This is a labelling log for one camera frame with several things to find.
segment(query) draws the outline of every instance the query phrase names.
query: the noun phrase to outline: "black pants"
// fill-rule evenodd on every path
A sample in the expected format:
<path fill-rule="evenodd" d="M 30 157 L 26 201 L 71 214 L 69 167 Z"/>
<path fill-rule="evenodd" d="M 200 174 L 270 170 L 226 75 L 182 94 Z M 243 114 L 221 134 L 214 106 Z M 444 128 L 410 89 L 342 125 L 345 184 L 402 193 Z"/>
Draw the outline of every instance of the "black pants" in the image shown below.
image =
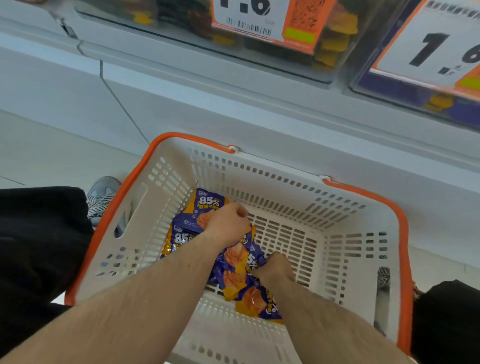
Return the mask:
<path fill-rule="evenodd" d="M 0 358 L 68 310 L 51 301 L 71 284 L 93 232 L 79 188 L 0 190 Z"/>

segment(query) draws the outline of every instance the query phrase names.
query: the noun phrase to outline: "floor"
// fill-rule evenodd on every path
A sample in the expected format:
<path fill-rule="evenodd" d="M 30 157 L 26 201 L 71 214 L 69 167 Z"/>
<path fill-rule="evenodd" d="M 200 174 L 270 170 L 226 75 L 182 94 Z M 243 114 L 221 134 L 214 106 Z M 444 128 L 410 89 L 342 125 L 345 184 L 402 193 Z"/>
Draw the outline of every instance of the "floor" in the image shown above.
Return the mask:
<path fill-rule="evenodd" d="M 123 180 L 139 160 L 0 110 L 0 188 L 67 185 L 88 191 L 101 176 Z M 413 279 L 422 291 L 452 279 L 480 289 L 480 269 L 413 247 L 409 252 Z"/>

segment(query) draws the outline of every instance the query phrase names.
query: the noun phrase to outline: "hand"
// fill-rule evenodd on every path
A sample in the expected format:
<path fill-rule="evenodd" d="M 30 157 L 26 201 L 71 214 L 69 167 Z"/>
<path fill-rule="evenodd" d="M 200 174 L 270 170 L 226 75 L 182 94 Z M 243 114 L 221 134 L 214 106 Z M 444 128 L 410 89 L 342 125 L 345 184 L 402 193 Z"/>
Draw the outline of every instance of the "hand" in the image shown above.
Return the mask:
<path fill-rule="evenodd" d="M 208 235 L 219 251 L 238 243 L 250 226 L 248 211 L 237 202 L 219 208 L 212 216 L 203 234 Z"/>
<path fill-rule="evenodd" d="M 267 262 L 262 267 L 252 270 L 252 274 L 260 280 L 269 291 L 272 286 L 278 282 L 279 278 L 287 278 L 295 282 L 295 273 L 293 273 L 292 264 L 279 252 L 274 252 L 267 258 Z"/>

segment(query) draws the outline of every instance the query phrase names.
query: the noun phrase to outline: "white plastic basket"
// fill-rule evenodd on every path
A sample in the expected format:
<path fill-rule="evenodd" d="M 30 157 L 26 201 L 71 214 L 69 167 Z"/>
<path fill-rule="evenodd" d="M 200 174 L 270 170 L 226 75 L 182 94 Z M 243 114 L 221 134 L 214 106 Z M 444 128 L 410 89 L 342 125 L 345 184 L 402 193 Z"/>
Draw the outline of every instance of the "white plastic basket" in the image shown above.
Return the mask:
<path fill-rule="evenodd" d="M 173 217 L 196 186 L 246 205 L 266 255 L 284 253 L 298 283 L 372 324 L 377 274 L 388 268 L 389 305 L 376 321 L 409 354 L 413 284 L 408 223 L 398 206 L 329 177 L 179 133 L 154 140 L 123 183 L 66 303 L 85 300 L 158 260 Z M 115 238 L 123 212 L 145 190 L 124 234 Z M 300 363 L 283 325 L 238 314 L 219 293 L 206 287 L 175 354 L 198 363 Z"/>

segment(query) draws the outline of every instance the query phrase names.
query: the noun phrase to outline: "sneaker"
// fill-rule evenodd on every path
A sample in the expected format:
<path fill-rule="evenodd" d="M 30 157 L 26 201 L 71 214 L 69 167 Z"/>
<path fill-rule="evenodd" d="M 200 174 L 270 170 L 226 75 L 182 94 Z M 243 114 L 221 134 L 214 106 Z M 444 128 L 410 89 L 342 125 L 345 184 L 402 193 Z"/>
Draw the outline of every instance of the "sneaker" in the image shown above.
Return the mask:
<path fill-rule="evenodd" d="M 98 226 L 101 217 L 117 194 L 120 186 L 121 182 L 119 180 L 114 177 L 105 176 L 99 178 L 87 193 L 87 218 L 92 223 L 94 229 Z M 118 238 L 122 236 L 127 226 L 128 217 L 129 213 L 126 212 L 120 219 L 115 229 L 115 237 Z"/>

